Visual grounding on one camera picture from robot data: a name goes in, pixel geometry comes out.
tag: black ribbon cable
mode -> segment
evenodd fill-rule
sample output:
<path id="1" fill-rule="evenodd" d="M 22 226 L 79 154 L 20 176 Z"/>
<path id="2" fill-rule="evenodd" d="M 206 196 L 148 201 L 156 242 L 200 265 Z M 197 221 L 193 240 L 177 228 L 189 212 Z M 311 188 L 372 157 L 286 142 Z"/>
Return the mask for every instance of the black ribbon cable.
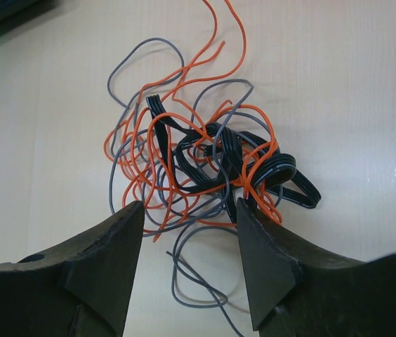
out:
<path id="1" fill-rule="evenodd" d="M 147 97 L 147 104 L 153 119 L 166 112 L 159 95 Z M 169 148 L 166 126 L 170 126 L 171 128 L 174 128 L 185 134 L 185 137 L 180 140 L 174 150 Z M 215 137 L 220 128 L 221 125 L 219 123 L 209 123 L 206 125 L 206 132 L 211 137 Z M 242 141 L 244 140 L 228 127 L 225 127 L 220 134 L 220 146 L 217 147 L 217 153 L 220 156 L 221 169 L 217 172 L 217 176 L 215 178 L 209 177 L 202 169 L 199 168 L 198 165 L 191 165 L 184 155 L 184 152 L 191 149 L 193 144 L 202 138 L 198 131 L 189 128 L 183 128 L 168 116 L 161 117 L 154 123 L 154 131 L 156 133 L 157 142 L 159 143 L 162 161 L 167 166 L 171 167 L 177 186 L 185 192 L 199 193 L 225 184 L 225 176 L 222 170 L 226 172 L 230 180 L 237 179 L 237 177 L 242 174 Z M 242 134 L 245 138 L 248 138 L 253 144 L 256 144 L 257 146 L 267 142 L 265 139 L 248 131 L 242 131 L 240 134 Z M 213 156 L 212 147 L 212 145 L 204 146 L 205 157 Z M 263 153 L 267 152 L 268 150 L 269 147 L 265 148 L 263 151 L 260 151 L 258 155 L 262 156 Z M 254 163 L 247 165 L 246 174 L 249 174 L 253 166 Z M 181 170 L 193 181 L 195 185 L 187 187 L 180 185 L 176 178 L 176 169 Z M 256 189 L 264 181 L 266 190 L 268 192 L 277 196 L 282 196 L 282 199 L 291 201 L 308 209 L 315 208 L 322 198 L 317 188 L 296 168 L 295 158 L 290 154 L 281 153 L 279 148 L 270 158 L 266 159 L 258 167 L 257 171 L 253 175 L 251 183 L 253 188 Z M 282 186 L 288 181 L 291 181 L 299 190 L 302 191 L 302 193 Z M 230 197 L 225 203 L 226 211 L 230 217 L 230 220 L 233 223 L 236 223 L 237 208 L 235 206 L 234 198 L 234 191 L 236 187 L 232 185 L 229 187 L 225 186 L 219 191 L 219 193 L 223 197 L 227 193 L 227 188 L 230 189 Z M 248 200 L 252 206 L 256 206 L 256 202 L 251 195 Z"/>

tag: table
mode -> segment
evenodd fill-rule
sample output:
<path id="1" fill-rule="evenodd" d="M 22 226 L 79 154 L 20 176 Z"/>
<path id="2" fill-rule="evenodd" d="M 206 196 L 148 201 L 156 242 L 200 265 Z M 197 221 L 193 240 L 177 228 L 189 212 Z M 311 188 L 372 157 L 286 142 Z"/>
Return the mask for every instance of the table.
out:
<path id="1" fill-rule="evenodd" d="M 211 2 L 226 46 L 209 73 L 236 62 L 241 41 L 223 0 Z M 310 211 L 284 202 L 284 225 L 330 251 L 371 260 L 396 252 L 396 0 L 233 0 L 249 39 L 237 77 L 273 122 L 281 149 L 320 189 Z M 171 39 L 189 60 L 209 38 L 198 0 L 59 0 L 0 37 L 0 262 L 65 240 L 109 216 L 103 141 L 120 107 L 107 76 L 141 40 Z M 145 48 L 115 83 L 127 100 L 177 68 L 162 46 Z M 193 98 L 201 86 L 187 89 Z M 238 97 L 237 85 L 213 94 Z M 127 182 L 118 177 L 115 201 Z M 185 309 L 170 294 L 174 235 L 143 242 L 126 336 L 233 336 L 215 310 Z M 197 236 L 188 261 L 231 294 L 228 311 L 252 333 L 237 240 Z M 183 280 L 181 291 L 209 299 Z"/>

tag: white table surface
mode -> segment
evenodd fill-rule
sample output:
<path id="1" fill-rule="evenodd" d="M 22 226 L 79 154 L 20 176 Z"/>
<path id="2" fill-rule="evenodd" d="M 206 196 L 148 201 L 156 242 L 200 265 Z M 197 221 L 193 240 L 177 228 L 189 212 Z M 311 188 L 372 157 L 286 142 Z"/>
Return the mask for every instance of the white table surface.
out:
<path id="1" fill-rule="evenodd" d="M 211 17 L 198 0 L 60 0 L 57 9 L 0 37 L 0 262 L 17 261 L 108 217 L 103 140 L 121 109 L 107 95 L 113 67 L 141 40 L 171 39 L 189 60 Z M 213 0 L 227 42 L 209 74 L 239 57 L 239 30 Z M 309 211 L 284 202 L 284 225 L 326 249 L 371 260 L 396 252 L 396 0 L 233 0 L 249 52 L 238 77 L 275 126 L 281 149 L 323 199 Z M 124 100 L 177 68 L 152 46 L 116 81 Z M 193 98 L 202 86 L 190 87 Z M 237 98 L 230 86 L 209 98 Z M 117 178 L 118 203 L 126 181 Z M 143 242 L 125 336 L 233 336 L 220 312 L 186 309 L 170 294 L 173 234 Z M 231 293 L 252 333 L 237 240 L 197 236 L 185 257 Z M 202 289 L 180 282 L 193 298 Z"/>

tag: cable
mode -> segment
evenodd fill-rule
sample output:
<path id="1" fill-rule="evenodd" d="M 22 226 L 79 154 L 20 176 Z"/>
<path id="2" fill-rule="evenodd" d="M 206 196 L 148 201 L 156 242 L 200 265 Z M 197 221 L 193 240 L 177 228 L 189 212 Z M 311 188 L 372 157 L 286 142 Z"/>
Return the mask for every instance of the cable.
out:
<path id="1" fill-rule="evenodd" d="M 167 254 L 173 261 L 171 292 L 173 298 L 189 308 L 220 308 L 228 324 L 238 336 L 243 336 L 226 313 L 229 298 L 212 287 L 180 254 L 190 237 L 205 230 L 222 230 L 237 234 L 237 207 L 235 192 L 243 191 L 244 198 L 263 211 L 277 224 L 282 217 L 277 210 L 281 200 L 292 201 L 307 208 L 316 207 L 321 195 L 315 186 L 296 168 L 296 160 L 290 154 L 281 153 L 273 126 L 262 109 L 246 103 L 254 90 L 246 79 L 230 78 L 245 59 L 247 42 L 244 26 L 229 0 L 223 0 L 237 22 L 242 36 L 243 50 L 238 63 L 225 74 L 214 77 L 187 79 L 192 68 L 213 62 L 225 42 L 219 43 L 214 53 L 199 60 L 208 51 L 218 33 L 218 18 L 207 0 L 202 0 L 213 18 L 213 33 L 200 51 L 186 63 L 180 50 L 169 40 L 160 37 L 140 42 L 115 68 L 107 81 L 109 95 L 123 108 L 114 129 L 106 137 L 103 149 L 112 162 L 109 179 L 109 205 L 115 212 L 113 201 L 114 177 L 117 168 L 129 180 L 121 199 L 124 207 L 127 200 L 143 201 L 151 227 L 144 228 L 144 237 L 157 241 L 161 234 L 181 229 L 172 252 Z M 159 81 L 144 84 L 124 103 L 113 91 L 114 78 L 124 70 L 127 62 L 144 45 L 166 44 L 178 56 L 180 66 Z M 195 83 L 210 82 L 197 96 L 193 105 L 177 97 L 179 90 Z M 246 93 L 233 104 L 224 100 L 210 118 L 203 120 L 197 109 L 202 98 L 222 85 L 242 84 Z M 162 97 L 146 92 L 169 86 Z M 190 115 L 167 111 L 164 107 L 170 99 L 175 105 L 185 108 Z M 201 107 L 210 112 L 209 106 Z M 234 116 L 245 119 L 246 124 L 264 130 L 268 139 L 248 131 L 230 128 Z M 149 126 L 141 129 L 142 123 Z M 303 193 L 283 187 L 287 181 L 294 183 Z M 159 220 L 152 211 L 162 211 Z M 218 222 L 217 217 L 227 214 L 228 222 Z M 193 225 L 203 227 L 192 229 Z M 177 276 L 181 274 L 191 282 L 203 286 L 213 298 L 211 304 L 196 305 L 179 298 L 176 293 Z"/>

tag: orange cord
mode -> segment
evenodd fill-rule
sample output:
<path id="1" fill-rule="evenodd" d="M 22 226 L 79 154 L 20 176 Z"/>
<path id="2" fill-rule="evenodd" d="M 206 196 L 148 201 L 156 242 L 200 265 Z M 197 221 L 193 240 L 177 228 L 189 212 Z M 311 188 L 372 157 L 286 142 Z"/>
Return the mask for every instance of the orange cord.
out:
<path id="1" fill-rule="evenodd" d="M 160 232 L 165 229 L 167 224 L 172 221 L 172 219 L 180 217 L 178 219 L 177 224 L 181 224 L 183 221 L 187 220 L 189 218 L 189 213 L 190 211 L 199 203 L 199 200 L 201 196 L 205 194 L 210 194 L 213 192 L 219 191 L 221 188 L 225 187 L 226 184 L 222 184 L 220 186 L 205 190 L 200 193 L 185 193 L 180 189 L 180 186 L 184 186 L 188 182 L 191 181 L 191 179 L 185 179 L 180 186 L 177 186 L 175 178 L 173 176 L 173 169 L 171 167 L 172 158 L 171 158 L 171 151 L 169 151 L 169 157 L 168 157 L 168 163 L 165 164 L 164 161 L 161 159 L 161 153 L 159 148 L 155 147 L 155 137 L 154 137 L 154 123 L 159 121 L 163 117 L 171 117 L 174 119 L 177 119 L 185 124 L 187 124 L 191 129 L 195 130 L 201 135 L 201 139 L 199 139 L 194 146 L 198 147 L 199 150 L 203 151 L 203 148 L 200 146 L 205 140 L 212 142 L 213 143 L 213 138 L 207 134 L 206 131 L 206 125 L 208 123 L 211 123 L 213 121 L 218 120 L 221 118 L 225 113 L 228 113 L 231 109 L 234 108 L 232 105 L 231 100 L 225 100 L 221 105 L 218 107 L 218 109 L 213 113 L 212 117 L 210 120 L 206 123 L 200 116 L 199 114 L 194 111 L 194 109 L 188 105 L 186 102 L 183 100 L 179 99 L 176 97 L 179 89 L 185 88 L 186 86 L 189 86 L 190 84 L 194 84 L 197 82 L 205 82 L 205 81 L 215 81 L 215 80 L 220 80 L 220 79 L 225 79 L 234 74 L 242 65 L 245 55 L 246 55 L 246 32 L 244 29 L 244 26 L 239 18 L 239 16 L 236 14 L 234 8 L 232 7 L 232 4 L 230 3 L 230 0 L 224 0 L 229 11 L 231 12 L 233 18 L 237 21 L 237 24 L 239 25 L 240 31 L 242 33 L 242 41 L 243 41 L 243 51 L 241 54 L 241 57 L 239 59 L 239 62 L 233 67 L 229 72 L 214 76 L 214 77 L 205 77 L 205 78 L 196 78 L 196 79 L 189 79 L 186 81 L 186 77 L 189 73 L 189 71 L 193 67 L 199 67 L 202 65 L 206 65 L 209 62 L 214 61 L 218 55 L 220 54 L 221 50 L 223 49 L 225 42 L 222 41 L 216 52 L 210 57 L 207 58 L 203 61 L 197 62 L 197 60 L 202 56 L 203 53 L 205 53 L 209 47 L 212 45 L 214 42 L 216 35 L 218 33 L 218 19 L 216 12 L 214 11 L 213 7 L 207 0 L 202 0 L 204 4 L 207 6 L 207 8 L 210 10 L 212 17 L 213 17 L 213 33 L 211 35 L 211 38 L 208 40 L 208 42 L 199 50 L 199 52 L 193 57 L 193 59 L 190 61 L 190 63 L 184 67 L 181 67 L 174 72 L 172 72 L 170 75 L 164 77 L 163 79 L 153 82 L 153 83 L 148 83 L 142 86 L 140 93 L 138 95 L 137 99 L 137 105 L 139 106 L 142 103 L 142 99 L 144 98 L 144 94 L 146 89 L 160 85 L 164 83 L 165 81 L 171 79 L 175 75 L 181 73 L 181 76 L 179 77 L 179 80 L 174 88 L 172 88 L 170 91 L 168 91 L 162 98 L 161 101 L 164 102 L 168 97 L 171 96 L 171 100 L 175 103 L 181 104 L 183 107 L 185 107 L 190 113 L 195 117 L 197 120 L 198 124 L 192 123 L 189 119 L 185 118 L 184 116 L 180 114 L 176 114 L 174 112 L 165 112 L 163 114 L 160 114 L 156 116 L 151 122 L 150 125 L 147 129 L 146 133 L 146 139 L 142 136 L 136 136 L 138 132 L 140 131 L 140 125 L 142 124 L 142 120 L 145 116 L 145 114 L 148 112 L 148 108 L 144 108 L 142 111 L 138 113 L 137 119 L 136 119 L 136 124 L 135 126 L 131 129 L 130 122 L 134 120 L 134 116 L 136 115 L 136 108 L 133 109 L 132 113 L 130 116 L 122 121 L 120 125 L 117 128 L 117 131 L 122 131 L 122 136 L 120 141 L 122 143 L 127 142 L 128 140 L 131 139 L 131 142 L 128 146 L 129 148 L 129 153 L 121 156 L 117 160 L 117 164 L 121 168 L 121 172 L 124 174 L 124 176 L 130 181 L 128 187 L 126 188 L 123 197 L 122 197 L 122 206 L 125 207 L 126 205 L 126 200 L 128 199 L 128 195 L 130 192 L 132 192 L 132 196 L 136 200 L 141 199 L 142 193 L 146 190 L 147 192 L 145 193 L 145 208 L 146 209 L 161 209 L 164 204 L 155 204 L 154 202 L 154 194 L 155 192 L 161 192 L 164 193 L 164 196 L 166 198 L 166 211 L 164 214 L 164 220 L 161 223 L 161 226 L 159 227 L 158 230 L 148 230 L 144 229 L 145 233 L 154 233 L 157 232 L 157 234 L 154 236 L 154 242 L 158 240 L 160 236 Z M 253 175 L 256 172 L 256 170 L 259 168 L 259 166 L 269 157 L 272 156 L 273 152 L 278 148 L 277 141 L 275 139 L 275 132 L 272 127 L 272 124 L 270 123 L 267 115 L 259 108 L 254 105 L 241 105 L 240 108 L 242 109 L 248 109 L 252 110 L 254 112 L 259 113 L 259 115 L 263 118 L 265 121 L 266 125 L 268 126 L 268 130 L 270 132 L 270 141 L 262 144 L 261 146 L 257 147 L 256 149 L 249 149 L 245 146 L 243 146 L 243 152 L 244 152 L 244 164 L 242 167 L 242 175 L 238 177 L 238 179 L 231 181 L 231 184 L 233 184 L 236 187 L 243 187 L 244 190 L 244 197 L 247 198 L 248 195 L 250 194 L 257 202 L 259 205 L 259 208 L 272 220 L 274 220 L 276 223 L 280 224 L 282 223 L 282 217 L 280 213 L 277 211 L 275 208 L 275 203 L 272 199 L 272 197 L 265 191 L 265 183 L 263 183 L 257 190 L 255 190 L 251 186 L 251 181 L 253 179 Z M 167 133 L 168 133 L 168 147 L 172 148 L 176 146 L 176 144 L 173 144 L 171 142 L 171 128 L 169 126 L 166 127 Z M 109 143 L 111 138 L 114 137 L 114 133 L 116 130 L 112 130 L 109 135 L 106 137 L 103 149 L 105 152 L 105 156 L 110 160 L 114 161 L 114 158 L 110 155 L 109 153 Z M 146 144 L 141 145 L 140 147 L 137 146 L 136 140 L 139 140 L 140 142 L 146 141 Z M 259 156 L 259 150 L 265 149 L 268 147 L 268 151 L 262 155 L 261 157 Z M 145 152 L 145 156 L 148 157 L 149 163 L 145 163 L 144 161 L 139 160 L 143 153 Z M 218 168 L 216 168 L 212 164 L 212 159 L 211 158 L 198 158 L 192 155 L 191 151 L 187 151 L 188 155 L 190 156 L 191 159 L 193 159 L 196 162 L 208 162 L 209 166 L 214 170 L 218 171 Z M 159 162 L 158 164 L 163 166 L 163 170 L 166 173 L 166 182 L 168 187 L 162 187 L 158 185 L 157 182 L 157 169 L 156 169 L 156 162 Z M 250 162 L 254 162 L 253 167 L 249 171 L 249 174 L 246 174 L 246 168 Z M 181 198 L 184 201 L 184 209 L 182 211 L 176 211 L 177 214 L 180 214 L 181 216 L 174 214 L 171 212 L 171 207 L 173 206 L 173 200 L 176 198 Z M 205 225 L 219 225 L 219 226 L 229 226 L 229 227 L 235 227 L 236 224 L 234 223 L 216 223 L 212 221 L 207 221 L 207 220 L 197 220 L 198 223 L 202 223 Z"/>

